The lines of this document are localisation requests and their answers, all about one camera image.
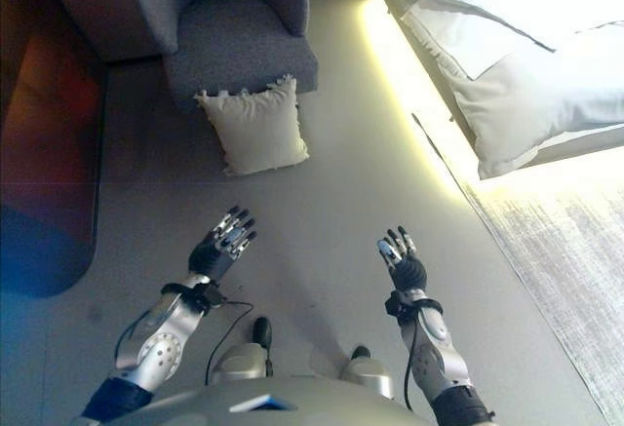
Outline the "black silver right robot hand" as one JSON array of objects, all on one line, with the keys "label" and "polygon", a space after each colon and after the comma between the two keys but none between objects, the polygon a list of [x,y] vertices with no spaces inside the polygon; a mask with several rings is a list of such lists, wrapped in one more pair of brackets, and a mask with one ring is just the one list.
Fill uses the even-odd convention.
[{"label": "black silver right robot hand", "polygon": [[397,230],[388,229],[376,245],[397,291],[426,291],[426,269],[418,258],[410,233],[403,226]]}]

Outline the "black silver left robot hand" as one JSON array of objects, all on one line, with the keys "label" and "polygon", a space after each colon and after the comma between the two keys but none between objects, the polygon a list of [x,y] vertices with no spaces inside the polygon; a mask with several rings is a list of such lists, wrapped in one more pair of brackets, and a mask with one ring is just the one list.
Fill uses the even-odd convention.
[{"label": "black silver left robot hand", "polygon": [[218,283],[255,238],[254,219],[248,209],[235,206],[195,246],[188,270]]}]

